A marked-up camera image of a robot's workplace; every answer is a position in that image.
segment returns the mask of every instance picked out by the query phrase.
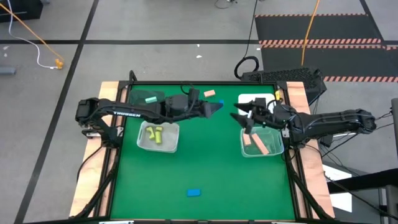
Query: transparent bin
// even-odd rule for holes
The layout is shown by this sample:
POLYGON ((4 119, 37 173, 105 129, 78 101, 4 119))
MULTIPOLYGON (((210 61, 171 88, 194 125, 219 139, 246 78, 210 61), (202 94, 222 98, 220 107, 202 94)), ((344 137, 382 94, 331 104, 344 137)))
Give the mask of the transparent bin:
POLYGON ((254 140, 250 137, 251 144, 245 146, 243 144, 243 129, 241 130, 241 150, 244 157, 261 157, 261 156, 276 156, 284 151, 284 145, 282 142, 282 136, 280 131, 268 127, 253 127, 251 134, 257 134, 262 143, 267 147, 269 153, 264 155, 260 149, 254 143, 254 140))
POLYGON ((163 123, 158 125, 144 121, 138 132, 137 145, 148 151, 174 153, 177 150, 179 133, 180 126, 175 123, 163 123), (154 140, 149 139, 150 133, 146 131, 148 126, 154 127, 154 131, 155 127, 163 127, 161 144, 156 144, 154 140))

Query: black floor mat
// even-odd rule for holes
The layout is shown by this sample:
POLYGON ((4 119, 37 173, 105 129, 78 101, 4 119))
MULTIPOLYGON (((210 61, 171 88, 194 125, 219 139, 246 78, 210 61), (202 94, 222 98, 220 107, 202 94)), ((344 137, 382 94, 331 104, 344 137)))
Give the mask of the black floor mat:
MULTIPOLYGON (((264 70, 301 67, 302 46, 296 45, 296 47, 285 48, 282 45, 262 48, 264 70)), ((304 67, 319 68, 325 77, 324 81, 396 82, 398 79, 395 78, 397 76, 395 66, 391 63, 387 51, 381 46, 378 48, 346 45, 324 47, 308 46, 304 62, 304 67)))
MULTIPOLYGON (((259 40, 302 40, 305 37, 310 15, 263 15, 256 17, 259 40)), ((369 17, 365 14, 320 14, 315 16, 310 35, 311 39, 350 39, 350 43, 370 44, 374 39, 379 42, 369 17)))
POLYGON ((398 47, 387 47, 387 54, 392 64, 398 69, 398 47))

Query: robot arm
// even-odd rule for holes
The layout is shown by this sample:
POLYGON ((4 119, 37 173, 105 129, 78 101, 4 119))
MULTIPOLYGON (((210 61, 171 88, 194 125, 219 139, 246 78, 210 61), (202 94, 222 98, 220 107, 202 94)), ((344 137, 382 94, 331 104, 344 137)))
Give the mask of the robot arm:
POLYGON ((89 98, 78 104, 75 120, 80 126, 90 126, 101 135, 103 146, 120 146, 120 137, 114 127, 109 127, 105 115, 141 118, 154 124, 173 123, 185 119, 209 118, 223 105, 199 100, 199 90, 191 88, 187 95, 173 95, 162 101, 144 105, 132 105, 107 99, 89 98))
POLYGON ((250 117, 231 113, 231 116, 245 128, 245 133, 251 132, 254 124, 269 126, 274 129, 288 129, 289 142, 292 146, 304 146, 310 139, 319 139, 329 134, 344 133, 347 131, 370 134, 375 128, 375 117, 362 109, 346 110, 336 113, 306 114, 298 113, 288 105, 277 101, 274 112, 268 110, 265 98, 256 98, 254 101, 235 104, 235 107, 250 112, 250 117))

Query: black metal frame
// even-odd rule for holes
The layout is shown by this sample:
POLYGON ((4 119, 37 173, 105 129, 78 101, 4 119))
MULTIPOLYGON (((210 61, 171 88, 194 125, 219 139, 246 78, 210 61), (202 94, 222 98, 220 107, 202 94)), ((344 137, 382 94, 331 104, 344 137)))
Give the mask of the black metal frame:
MULTIPOLYGON (((99 222, 110 221, 109 217, 93 217, 93 218, 80 218, 69 219, 69 220, 54 220, 46 222, 34 222, 25 224, 71 224, 71 223, 82 223, 82 224, 98 224, 99 222)), ((367 223, 353 223, 353 222, 341 222, 335 220, 316 220, 309 218, 299 218, 296 220, 298 223, 308 224, 367 224, 367 223)), ((278 222, 270 221, 257 221, 257 220, 239 220, 239 221, 207 221, 207 220, 134 220, 130 224, 275 224, 278 222)))
MULTIPOLYGON (((134 85, 195 85, 195 86, 200 86, 200 85, 271 85, 274 88, 274 91, 278 90, 278 85, 276 82, 263 82, 263 83, 255 83, 255 82, 189 82, 189 81, 183 81, 183 82, 177 82, 177 81, 134 81, 134 80, 129 80, 129 81, 119 81, 119 86, 118 86, 118 92, 116 94, 116 100, 121 100, 121 95, 122 95, 122 91, 126 88, 127 89, 127 94, 126 94, 126 99, 125 101, 127 102, 129 100, 129 92, 132 90, 134 85)), ((285 103, 290 104, 289 101, 289 97, 287 94, 287 91, 284 89, 281 89, 282 91, 284 91, 284 96, 285 96, 285 103)), ((116 124, 116 116, 113 116, 113 120, 111 125, 115 126, 116 124)), ((122 118, 122 125, 121 126, 125 126, 126 125, 126 118, 122 118)), ((103 166, 103 170, 101 173, 101 180, 99 184, 103 183, 103 179, 106 177, 106 173, 108 171, 108 165, 109 165, 109 160, 110 160, 110 154, 111 154, 111 149, 107 149, 106 151, 106 156, 104 158, 104 166, 103 166)), ((119 158, 118 156, 121 154, 121 148, 119 148, 116 151, 116 157, 119 158)), ((285 158, 288 158, 289 152, 287 152, 287 154, 284 155, 285 158)), ((296 155, 296 161, 297 161, 297 169, 300 175, 300 178, 302 180, 302 182, 305 184, 305 177, 304 177, 304 172, 303 172, 303 166, 301 163, 301 157, 300 154, 296 155)), ((116 185, 116 179, 118 176, 118 169, 116 168, 116 177, 115 179, 110 183, 111 187, 109 190, 109 197, 108 197, 108 203, 107 203, 107 208, 106 208, 106 216, 109 217, 110 213, 111 213, 111 209, 112 209, 112 205, 113 205, 113 196, 114 196, 114 189, 115 189, 115 185, 116 185)), ((289 186, 290 186, 290 192, 292 194, 292 204, 293 204, 293 208, 294 208, 294 214, 295 214, 295 218, 300 218, 300 210, 299 210, 299 204, 297 201, 297 193, 296 193, 296 189, 295 189, 295 183, 293 182, 293 180, 290 178, 290 176, 288 176, 289 178, 289 186)), ((95 208, 95 215, 99 215, 99 210, 100 210, 100 206, 101 206, 101 200, 98 201, 96 208, 95 208)), ((312 218, 312 213, 311 213, 311 209, 310 206, 307 202, 307 200, 305 200, 305 207, 306 207, 306 212, 307 212, 307 217, 311 217, 312 218)))

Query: orange block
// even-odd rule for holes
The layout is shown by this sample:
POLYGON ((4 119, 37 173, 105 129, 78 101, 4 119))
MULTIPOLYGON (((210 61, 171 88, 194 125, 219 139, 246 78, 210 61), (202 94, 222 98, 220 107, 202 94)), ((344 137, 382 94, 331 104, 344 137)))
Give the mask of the orange block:
POLYGON ((209 91, 206 91, 206 92, 205 92, 205 97, 206 97, 206 98, 207 98, 207 97, 214 96, 214 95, 216 95, 216 91, 214 91, 214 90, 209 90, 209 91))
POLYGON ((262 143, 260 137, 257 134, 252 134, 251 137, 253 138, 254 143, 260 149, 260 151, 264 155, 267 155, 269 153, 269 151, 268 151, 267 147, 262 143))
POLYGON ((250 135, 243 133, 243 144, 244 144, 244 146, 251 145, 250 135))

